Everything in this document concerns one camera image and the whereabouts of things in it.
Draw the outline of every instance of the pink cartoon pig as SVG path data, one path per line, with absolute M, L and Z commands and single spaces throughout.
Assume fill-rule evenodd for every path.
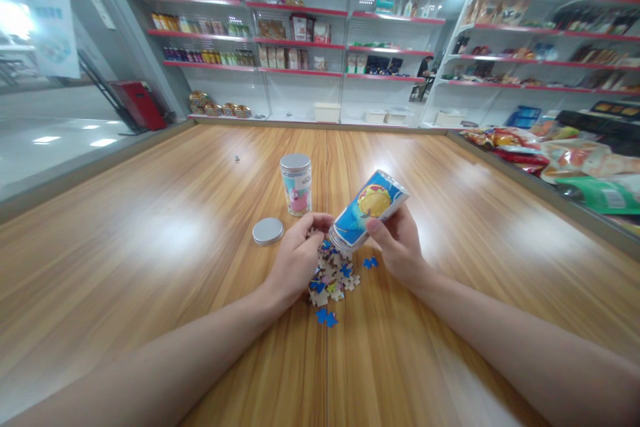
M 309 196 L 309 190 L 307 190 L 302 197 L 296 189 L 291 189 L 289 192 L 289 198 L 291 200 L 291 210 L 295 212 L 304 211 L 307 209 L 307 197 Z

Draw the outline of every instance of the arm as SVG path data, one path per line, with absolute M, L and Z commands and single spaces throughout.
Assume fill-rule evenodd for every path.
M 640 368 L 591 342 L 438 274 L 406 205 L 367 230 L 391 273 L 556 426 L 640 424 Z
M 308 213 L 284 235 L 255 292 L 88 374 L 7 427 L 176 425 L 307 287 L 332 222 L 330 215 Z M 323 232 L 307 239 L 312 227 Z

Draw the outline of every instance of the silver lid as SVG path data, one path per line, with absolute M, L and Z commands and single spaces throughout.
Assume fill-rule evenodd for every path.
M 311 159 L 304 153 L 292 153 L 280 159 L 282 171 L 294 173 L 311 167 Z
M 285 233 L 285 228 L 277 218 L 265 218 L 253 226 L 253 239 L 256 244 L 274 244 Z

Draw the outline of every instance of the cylindrical container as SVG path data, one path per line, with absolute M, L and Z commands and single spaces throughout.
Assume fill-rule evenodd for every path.
M 346 254 L 358 250 L 369 238 L 367 220 L 386 222 L 407 198 L 407 189 L 388 173 L 376 170 L 329 228 L 331 243 Z
M 280 171 L 285 183 L 287 209 L 294 217 L 311 211 L 311 159 L 302 153 L 292 153 L 280 159 Z

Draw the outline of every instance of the hand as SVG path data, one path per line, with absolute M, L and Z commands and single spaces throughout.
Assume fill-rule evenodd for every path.
M 265 280 L 272 292 L 281 293 L 290 304 L 298 298 L 315 274 L 318 249 L 331 224 L 333 216 L 328 213 L 309 212 L 287 230 L 271 272 Z M 318 232 L 310 233 L 311 228 Z
M 386 224 L 377 218 L 367 222 L 367 232 L 382 249 L 387 269 L 409 289 L 423 286 L 433 273 L 422 257 L 418 227 L 402 205 Z

